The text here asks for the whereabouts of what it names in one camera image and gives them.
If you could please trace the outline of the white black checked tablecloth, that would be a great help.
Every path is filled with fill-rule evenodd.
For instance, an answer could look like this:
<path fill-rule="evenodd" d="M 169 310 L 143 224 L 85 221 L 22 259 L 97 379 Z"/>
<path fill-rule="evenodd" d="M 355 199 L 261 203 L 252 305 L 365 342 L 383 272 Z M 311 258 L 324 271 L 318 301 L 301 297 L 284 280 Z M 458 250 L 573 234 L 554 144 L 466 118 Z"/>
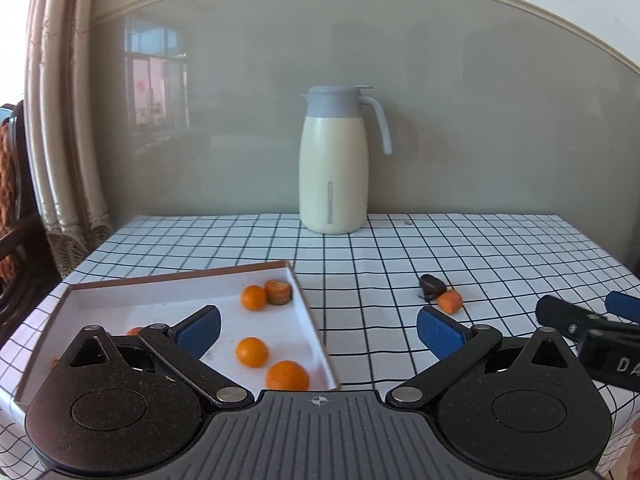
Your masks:
<path fill-rule="evenodd" d="M 371 214 L 349 235 L 306 230 L 295 214 L 137 217 L 70 274 L 70 282 L 286 260 L 347 389 L 386 391 L 433 362 L 416 336 L 418 279 L 463 298 L 458 320 L 508 336 L 535 328 L 539 297 L 602 312 L 609 292 L 637 295 L 626 266 L 557 216 Z"/>

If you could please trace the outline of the dark purple fruit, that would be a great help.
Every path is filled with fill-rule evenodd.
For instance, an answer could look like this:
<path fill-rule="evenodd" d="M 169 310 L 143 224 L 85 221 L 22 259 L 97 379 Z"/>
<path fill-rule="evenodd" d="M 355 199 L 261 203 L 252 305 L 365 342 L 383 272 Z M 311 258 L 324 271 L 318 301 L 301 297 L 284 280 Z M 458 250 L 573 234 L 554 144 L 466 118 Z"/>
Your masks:
<path fill-rule="evenodd" d="M 426 301 L 432 301 L 447 291 L 447 285 L 432 274 L 422 274 L 419 278 L 419 286 Z"/>

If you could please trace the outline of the beige curtain with lace hem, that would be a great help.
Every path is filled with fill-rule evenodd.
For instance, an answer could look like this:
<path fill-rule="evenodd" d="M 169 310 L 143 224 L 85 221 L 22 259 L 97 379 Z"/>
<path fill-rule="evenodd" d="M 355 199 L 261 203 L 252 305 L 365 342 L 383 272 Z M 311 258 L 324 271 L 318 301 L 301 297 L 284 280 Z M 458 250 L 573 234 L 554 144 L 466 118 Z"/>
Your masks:
<path fill-rule="evenodd" d="M 25 129 L 40 218 L 70 275 L 113 233 L 93 142 L 91 0 L 30 0 Z"/>

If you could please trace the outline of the cream thermos jug grey lid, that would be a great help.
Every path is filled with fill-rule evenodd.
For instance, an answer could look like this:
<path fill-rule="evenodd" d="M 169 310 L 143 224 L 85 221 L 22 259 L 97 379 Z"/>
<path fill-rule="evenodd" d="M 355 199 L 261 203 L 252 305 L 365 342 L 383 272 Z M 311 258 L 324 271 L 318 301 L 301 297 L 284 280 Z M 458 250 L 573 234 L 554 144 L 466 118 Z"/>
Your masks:
<path fill-rule="evenodd" d="M 371 107 L 383 153 L 393 154 L 390 126 L 364 84 L 314 86 L 302 97 L 307 109 L 299 145 L 299 217 L 308 230 L 330 235 L 355 232 L 366 223 L 369 149 L 361 109 Z"/>

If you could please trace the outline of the white tray with brown rim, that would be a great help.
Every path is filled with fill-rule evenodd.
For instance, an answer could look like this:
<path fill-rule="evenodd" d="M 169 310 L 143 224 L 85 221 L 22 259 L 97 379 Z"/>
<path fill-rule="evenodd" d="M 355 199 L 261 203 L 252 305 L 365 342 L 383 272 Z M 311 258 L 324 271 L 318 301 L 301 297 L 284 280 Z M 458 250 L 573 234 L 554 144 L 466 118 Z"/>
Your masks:
<path fill-rule="evenodd" d="M 244 308 L 242 291 L 270 280 L 290 284 L 291 301 L 256 312 Z M 340 385 L 296 275 L 287 261 L 280 260 L 68 286 L 55 301 L 14 392 L 14 403 L 27 410 L 54 359 L 62 356 L 84 326 L 99 325 L 120 336 L 130 328 L 152 323 L 174 325 L 206 304 L 218 308 L 221 332 L 203 362 L 251 393 L 265 387 L 266 371 L 247 367 L 236 358 L 235 347 L 246 337 L 267 345 L 270 363 L 290 360 L 300 364 L 309 375 L 311 389 L 335 390 Z"/>

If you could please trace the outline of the dark wooden sofa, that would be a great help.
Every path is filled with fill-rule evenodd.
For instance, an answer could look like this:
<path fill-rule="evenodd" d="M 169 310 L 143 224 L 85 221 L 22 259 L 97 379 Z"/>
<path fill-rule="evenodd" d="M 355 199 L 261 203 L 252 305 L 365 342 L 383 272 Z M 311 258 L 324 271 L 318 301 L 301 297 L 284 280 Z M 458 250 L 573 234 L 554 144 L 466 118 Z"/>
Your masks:
<path fill-rule="evenodd" d="M 24 105 L 1 107 L 1 338 L 60 284 L 35 198 Z"/>

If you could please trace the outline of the orange carrot-like chunk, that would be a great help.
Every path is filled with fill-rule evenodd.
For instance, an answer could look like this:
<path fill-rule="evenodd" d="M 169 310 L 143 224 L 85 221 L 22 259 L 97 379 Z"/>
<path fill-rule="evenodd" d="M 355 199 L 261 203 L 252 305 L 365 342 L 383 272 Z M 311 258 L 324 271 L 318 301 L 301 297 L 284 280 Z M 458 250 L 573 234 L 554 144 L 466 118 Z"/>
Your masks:
<path fill-rule="evenodd" d="M 463 308 L 463 298 L 454 289 L 448 289 L 436 299 L 439 309 L 448 315 L 454 315 Z"/>

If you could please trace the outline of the orange mandarin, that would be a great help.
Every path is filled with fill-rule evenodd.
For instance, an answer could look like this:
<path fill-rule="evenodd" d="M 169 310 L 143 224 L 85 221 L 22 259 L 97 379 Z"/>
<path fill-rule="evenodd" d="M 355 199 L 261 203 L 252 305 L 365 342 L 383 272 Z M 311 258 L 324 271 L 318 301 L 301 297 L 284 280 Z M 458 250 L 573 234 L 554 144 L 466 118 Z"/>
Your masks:
<path fill-rule="evenodd" d="M 269 367 L 265 384 L 268 389 L 282 391 L 307 391 L 310 378 L 297 362 L 280 361 Z"/>

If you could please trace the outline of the brown cut fruit piece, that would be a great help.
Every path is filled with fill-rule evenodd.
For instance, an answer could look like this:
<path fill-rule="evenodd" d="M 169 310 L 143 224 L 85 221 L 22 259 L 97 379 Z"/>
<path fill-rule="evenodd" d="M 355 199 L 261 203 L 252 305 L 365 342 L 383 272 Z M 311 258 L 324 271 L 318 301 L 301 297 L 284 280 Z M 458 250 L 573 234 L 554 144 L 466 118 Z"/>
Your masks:
<path fill-rule="evenodd" d="M 284 306 L 292 299 L 292 286 L 287 281 L 269 280 L 265 282 L 264 291 L 268 304 Z"/>

